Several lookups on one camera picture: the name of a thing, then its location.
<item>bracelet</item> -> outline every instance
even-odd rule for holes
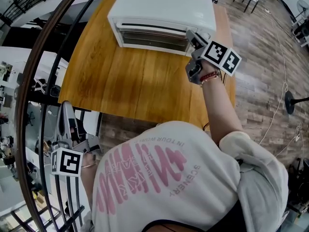
[[[89,167],[92,167],[92,166],[94,166],[94,165],[96,165],[96,162],[94,162],[94,163],[92,163],[92,164],[90,164],[90,165],[87,165],[87,166],[82,166],[82,168],[89,168]]]
[[[207,75],[204,75],[199,79],[201,82],[200,86],[202,86],[205,82],[208,82],[212,79],[217,79],[218,77],[219,77],[219,74],[217,71],[213,71]]]

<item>brown handrail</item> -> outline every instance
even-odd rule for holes
[[[23,169],[27,165],[26,160],[26,144],[25,144],[25,129],[27,121],[27,106],[28,96],[31,81],[34,78],[35,72],[38,68],[40,59],[43,54],[43,47],[50,33],[54,30],[54,27],[60,21],[64,13],[72,5],[74,0],[63,0],[55,9],[52,16],[46,22],[46,25],[39,34],[33,49],[26,62],[26,66],[23,72],[23,79],[18,89],[18,96],[15,108],[15,128],[17,134],[17,151],[15,153],[16,168],[18,172],[18,178],[20,187],[29,209],[29,212],[33,218],[33,221],[37,225],[39,231],[46,231],[44,224],[39,216],[37,207],[35,205],[32,193],[30,192],[29,183],[27,181],[27,171]]]

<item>person's right arm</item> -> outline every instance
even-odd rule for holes
[[[206,61],[202,62],[200,77],[216,70]],[[205,82],[202,86],[207,108],[211,137],[216,144],[230,132],[242,131],[240,120],[220,78]]]

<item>white toaster oven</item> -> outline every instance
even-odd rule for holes
[[[120,47],[191,56],[191,29],[205,40],[216,33],[211,0],[116,0],[108,20]]]

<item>pink graphic print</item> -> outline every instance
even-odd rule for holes
[[[160,184],[163,183],[166,187],[169,186],[168,174],[170,174],[175,181],[181,180],[182,174],[173,171],[171,167],[172,164],[175,164],[179,171],[184,170],[184,164],[187,160],[179,150],[172,151],[170,148],[166,147],[164,151],[161,146],[155,145],[154,151],[159,159],[159,161],[156,162],[147,145],[135,144],[135,148],[138,153],[137,156],[139,156],[142,161],[142,166],[139,166],[136,161],[130,144],[126,143],[121,145],[121,152],[116,148],[105,158],[105,173],[99,173],[99,187],[96,200],[97,209],[100,212],[106,210],[107,214],[115,214],[115,203],[111,190],[113,191],[117,203],[122,204],[123,201],[129,198],[126,185],[133,195],[141,191],[147,193],[149,191],[147,185],[148,180],[153,185],[154,190],[160,193]],[[155,178],[148,162],[152,164],[161,182]],[[148,174],[146,178],[141,172],[141,167],[143,167]]]

